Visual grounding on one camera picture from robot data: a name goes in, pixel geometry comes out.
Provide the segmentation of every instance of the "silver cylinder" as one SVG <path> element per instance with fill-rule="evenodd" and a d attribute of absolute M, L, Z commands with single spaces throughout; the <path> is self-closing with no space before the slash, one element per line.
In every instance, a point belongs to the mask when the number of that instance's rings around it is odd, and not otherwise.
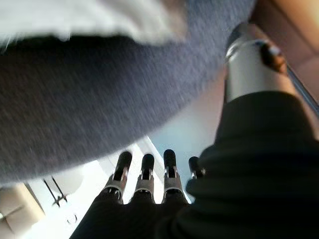
<path fill-rule="evenodd" d="M 239 25 L 228 45 L 226 102 L 256 92 L 297 94 L 281 51 L 255 25 Z"/>

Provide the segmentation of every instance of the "wall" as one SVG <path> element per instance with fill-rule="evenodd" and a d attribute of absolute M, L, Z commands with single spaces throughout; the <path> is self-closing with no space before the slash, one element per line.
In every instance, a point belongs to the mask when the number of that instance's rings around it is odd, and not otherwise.
<path fill-rule="evenodd" d="M 285 54 L 305 88 L 319 103 L 319 1 L 259 0 L 252 21 Z"/>
<path fill-rule="evenodd" d="M 176 153 L 177 169 L 183 187 L 190 179 L 188 160 L 199 156 L 212 145 L 219 123 L 224 97 L 223 74 L 207 92 L 172 118 L 162 128 L 149 135 L 158 152 L 168 148 Z"/>

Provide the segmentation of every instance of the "black fabric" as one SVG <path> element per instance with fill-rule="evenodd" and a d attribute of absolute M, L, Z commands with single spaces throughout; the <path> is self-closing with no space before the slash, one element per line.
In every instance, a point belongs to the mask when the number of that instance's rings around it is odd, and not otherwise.
<path fill-rule="evenodd" d="M 293 96 L 238 98 L 199 159 L 206 174 L 187 185 L 194 204 L 93 204 L 73 238 L 119 230 L 119 238 L 153 238 L 154 228 L 157 239 L 318 238 L 319 143 L 310 129 Z"/>
<path fill-rule="evenodd" d="M 188 206 L 179 196 L 175 200 L 173 196 L 163 204 L 155 204 L 149 193 L 141 192 L 135 193 L 129 204 L 121 205 L 112 197 L 99 195 L 71 239 L 151 239 L 160 220 Z"/>

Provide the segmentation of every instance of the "clothing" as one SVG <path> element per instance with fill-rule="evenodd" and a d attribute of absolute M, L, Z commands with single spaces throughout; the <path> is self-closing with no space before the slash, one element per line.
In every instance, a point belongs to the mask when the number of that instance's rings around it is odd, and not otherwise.
<path fill-rule="evenodd" d="M 242 96 L 224 106 L 216 142 L 200 157 L 205 175 L 187 185 L 191 206 L 102 200 L 71 238 L 317 238 L 318 159 L 319 142 L 297 98 Z"/>
<path fill-rule="evenodd" d="M 254 3 L 188 0 L 186 41 L 161 47 L 124 37 L 9 47 L 0 57 L 0 183 L 96 160 L 162 125 L 213 81 Z"/>

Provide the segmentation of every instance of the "gray sweater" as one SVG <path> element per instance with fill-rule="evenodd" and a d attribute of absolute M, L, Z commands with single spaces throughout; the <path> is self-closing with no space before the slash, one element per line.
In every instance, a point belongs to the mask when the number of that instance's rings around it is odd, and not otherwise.
<path fill-rule="evenodd" d="M 213 81 L 254 0 L 188 0 L 185 43 L 71 39 L 0 56 L 0 183 L 105 156 L 161 126 Z"/>

